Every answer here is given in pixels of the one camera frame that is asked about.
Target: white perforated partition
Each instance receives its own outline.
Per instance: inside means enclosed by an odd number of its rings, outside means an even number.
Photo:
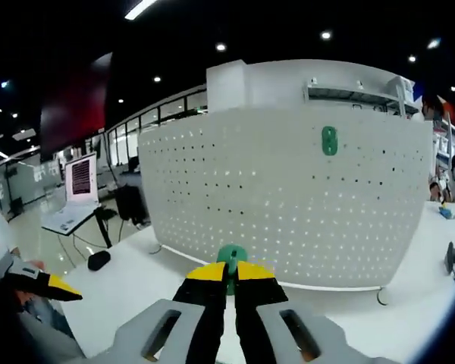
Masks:
[[[234,243],[279,281],[384,286],[428,195],[430,139],[431,123],[374,111],[233,109],[143,133],[143,188],[158,240],[189,256]]]

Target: desk leg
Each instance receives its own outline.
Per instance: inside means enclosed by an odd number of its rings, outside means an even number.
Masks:
[[[96,222],[98,223],[99,231],[101,231],[101,235],[103,236],[106,246],[109,249],[112,247],[112,245],[111,245],[111,240],[109,240],[108,232],[105,229],[105,225],[103,224],[102,219],[99,217],[98,212],[95,212],[94,215],[96,217]]]

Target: white table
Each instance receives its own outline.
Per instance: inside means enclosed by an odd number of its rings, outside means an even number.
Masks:
[[[455,213],[455,206],[450,206]],[[307,302],[339,324],[348,343],[368,356],[408,362],[431,337],[455,295],[453,280],[444,273],[443,258],[449,241],[455,244],[455,220],[438,214],[428,202],[422,220],[393,281],[387,286],[389,306],[377,303],[375,292],[321,292],[286,287],[291,300]],[[84,299],[62,303],[71,329],[88,356],[106,350],[122,324],[156,300],[171,299],[185,274],[199,266],[166,249],[148,254],[154,243],[151,227],[113,246],[111,261],[100,271],[86,264],[65,277]],[[225,329],[218,360],[243,363],[234,327],[234,299],[228,297]]]

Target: black ceiling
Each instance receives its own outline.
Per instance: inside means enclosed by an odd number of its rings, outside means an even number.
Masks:
[[[455,102],[455,11],[333,2],[159,0],[130,22],[139,0],[0,3],[0,150],[27,147],[11,135],[34,127],[45,90],[74,68],[113,52],[107,126],[204,83],[206,68],[295,58],[351,61],[422,81]],[[319,34],[332,30],[333,39]],[[430,39],[440,47],[427,50]],[[227,51],[215,51],[225,42]],[[414,64],[408,56],[418,59]],[[161,83],[153,83],[156,75]],[[18,118],[11,114],[18,113]],[[31,143],[38,144],[38,137]]]

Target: perforated panel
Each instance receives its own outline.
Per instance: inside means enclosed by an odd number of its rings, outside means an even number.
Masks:
[[[386,285],[428,195],[430,138],[431,123],[373,111],[199,115],[140,136],[143,188],[158,240],[187,255],[235,243],[279,281]]]

